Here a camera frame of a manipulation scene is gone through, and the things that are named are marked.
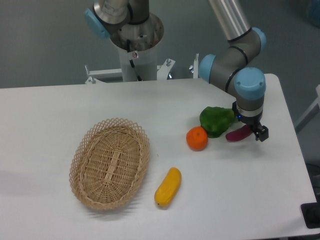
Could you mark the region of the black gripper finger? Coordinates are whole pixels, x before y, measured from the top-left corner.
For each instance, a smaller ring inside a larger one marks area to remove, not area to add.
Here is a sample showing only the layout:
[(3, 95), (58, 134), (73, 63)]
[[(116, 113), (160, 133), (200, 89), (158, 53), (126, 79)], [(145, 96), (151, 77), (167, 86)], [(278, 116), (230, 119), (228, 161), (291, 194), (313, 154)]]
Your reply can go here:
[(263, 142), (269, 138), (269, 129), (260, 123), (253, 126), (253, 133), (256, 141)]

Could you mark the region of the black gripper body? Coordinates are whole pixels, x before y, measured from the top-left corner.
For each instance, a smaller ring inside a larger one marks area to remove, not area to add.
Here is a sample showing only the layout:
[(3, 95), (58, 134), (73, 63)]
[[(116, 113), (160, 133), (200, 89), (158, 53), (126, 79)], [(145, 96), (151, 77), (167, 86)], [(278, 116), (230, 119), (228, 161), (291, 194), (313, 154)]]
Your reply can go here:
[(233, 102), (232, 111), (235, 118), (246, 125), (249, 125), (254, 133), (260, 133), (263, 131), (263, 126), (261, 125), (261, 118), (263, 114), (263, 105), (255, 110), (244, 110), (240, 108), (237, 102)]

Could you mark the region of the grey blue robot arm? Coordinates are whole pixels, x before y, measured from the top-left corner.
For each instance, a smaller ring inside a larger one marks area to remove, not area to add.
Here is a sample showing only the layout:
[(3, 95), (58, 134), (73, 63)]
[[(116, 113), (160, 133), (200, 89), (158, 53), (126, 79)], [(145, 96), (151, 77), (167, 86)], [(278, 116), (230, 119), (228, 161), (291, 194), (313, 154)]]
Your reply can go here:
[[(256, 140), (264, 141), (269, 130), (261, 124), (266, 79), (248, 64), (266, 46), (266, 36), (251, 27), (236, 0), (211, 0), (209, 6), (228, 41), (220, 55), (206, 55), (194, 66), (199, 78), (235, 98), (232, 111), (249, 126)], [(96, 0), (84, 11), (90, 29), (101, 39), (110, 39), (118, 49), (125, 82), (157, 79), (156, 49), (164, 35), (161, 20), (150, 12), (147, 0)]]

